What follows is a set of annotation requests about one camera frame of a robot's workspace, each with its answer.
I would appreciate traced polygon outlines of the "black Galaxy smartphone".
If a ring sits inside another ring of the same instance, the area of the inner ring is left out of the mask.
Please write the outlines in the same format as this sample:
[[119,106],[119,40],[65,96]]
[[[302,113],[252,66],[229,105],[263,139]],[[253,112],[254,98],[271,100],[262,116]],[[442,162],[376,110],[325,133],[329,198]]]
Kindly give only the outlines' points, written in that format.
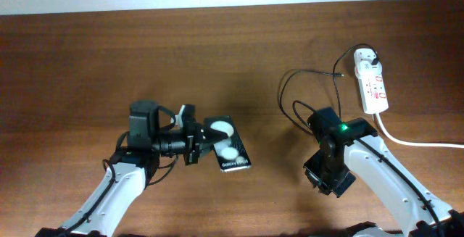
[[227,135],[226,139],[213,145],[215,156],[222,172],[245,170],[252,166],[243,141],[230,116],[209,117],[205,119],[204,124],[206,128],[211,128],[213,131],[223,132]]

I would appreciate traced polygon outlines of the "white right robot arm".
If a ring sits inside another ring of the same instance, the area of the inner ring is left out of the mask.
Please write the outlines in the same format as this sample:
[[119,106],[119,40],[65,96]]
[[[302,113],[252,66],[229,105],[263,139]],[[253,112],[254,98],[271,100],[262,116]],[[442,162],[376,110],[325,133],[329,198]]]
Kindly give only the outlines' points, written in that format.
[[377,195],[404,236],[462,236],[463,213],[433,195],[389,151],[365,119],[342,122],[326,107],[307,124],[319,144],[304,164],[312,186],[340,197],[357,178]]

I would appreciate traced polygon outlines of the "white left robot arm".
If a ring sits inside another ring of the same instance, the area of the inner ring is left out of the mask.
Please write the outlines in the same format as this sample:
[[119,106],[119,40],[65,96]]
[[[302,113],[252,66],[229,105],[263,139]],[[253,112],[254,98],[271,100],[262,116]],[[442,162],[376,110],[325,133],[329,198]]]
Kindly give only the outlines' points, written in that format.
[[130,105],[129,129],[117,140],[115,151],[102,164],[105,175],[83,206],[58,228],[42,228],[38,236],[112,236],[133,201],[149,186],[162,168],[161,157],[172,162],[171,172],[183,157],[196,164],[214,145],[230,138],[234,126],[229,117],[212,117],[198,123],[195,107],[185,104],[179,113],[153,101]]

